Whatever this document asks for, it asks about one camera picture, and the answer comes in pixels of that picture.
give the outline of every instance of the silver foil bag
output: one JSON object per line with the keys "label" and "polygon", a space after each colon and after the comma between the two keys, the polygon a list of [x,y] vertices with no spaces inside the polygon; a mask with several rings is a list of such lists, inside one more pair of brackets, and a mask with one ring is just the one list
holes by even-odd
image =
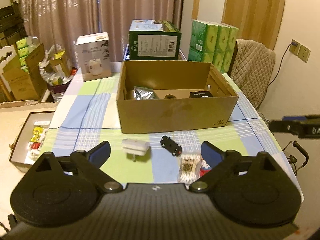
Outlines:
{"label": "silver foil bag", "polygon": [[133,96],[136,100],[157,99],[156,93],[152,89],[143,87],[134,87]]}

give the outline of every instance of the wall socket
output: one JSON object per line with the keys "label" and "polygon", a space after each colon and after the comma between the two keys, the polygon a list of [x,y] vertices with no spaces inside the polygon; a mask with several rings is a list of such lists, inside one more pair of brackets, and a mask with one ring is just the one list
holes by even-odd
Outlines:
{"label": "wall socket", "polygon": [[289,48],[289,51],[290,51],[292,54],[294,54],[294,55],[297,56],[301,44],[300,44],[299,42],[295,41],[295,40],[292,40],[292,42],[295,42],[295,43],[297,43],[298,45],[297,45],[297,46],[294,46],[294,45],[291,44],[291,45],[290,45],[290,48]]}
{"label": "wall socket", "polygon": [[298,58],[307,63],[309,55],[310,55],[310,49],[307,47],[301,45],[298,53]]}

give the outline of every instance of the checkered tablecloth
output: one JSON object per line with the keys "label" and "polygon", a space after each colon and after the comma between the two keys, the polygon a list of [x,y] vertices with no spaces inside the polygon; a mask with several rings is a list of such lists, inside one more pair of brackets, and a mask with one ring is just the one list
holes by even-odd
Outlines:
{"label": "checkered tablecloth", "polygon": [[[277,141],[248,99],[227,74],[224,77],[239,95],[239,100],[225,127],[151,134],[122,134],[116,107],[119,73],[110,78],[83,82],[79,70],[52,119],[42,152],[67,156],[77,149],[89,150],[102,141],[109,141],[111,156],[101,170],[121,183],[176,182],[177,158],[160,145],[168,135],[182,145],[184,151],[200,150],[209,141],[222,150],[234,149],[242,155],[255,156],[266,151],[281,165],[301,191],[293,171]],[[121,149],[125,138],[149,141],[151,151],[133,162]]]}

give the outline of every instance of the quilted chair cover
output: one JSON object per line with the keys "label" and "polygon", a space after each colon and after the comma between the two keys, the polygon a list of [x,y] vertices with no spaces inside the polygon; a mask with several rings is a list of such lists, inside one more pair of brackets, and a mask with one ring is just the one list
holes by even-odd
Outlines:
{"label": "quilted chair cover", "polygon": [[256,41],[237,39],[237,44],[230,77],[256,109],[266,92],[276,54]]}

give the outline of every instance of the wooden door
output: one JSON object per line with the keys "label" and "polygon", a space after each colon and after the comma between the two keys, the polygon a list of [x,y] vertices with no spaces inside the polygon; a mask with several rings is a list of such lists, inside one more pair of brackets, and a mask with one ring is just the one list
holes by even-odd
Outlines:
{"label": "wooden door", "polygon": [[239,28],[238,38],[274,49],[285,0],[225,0],[222,22]]}

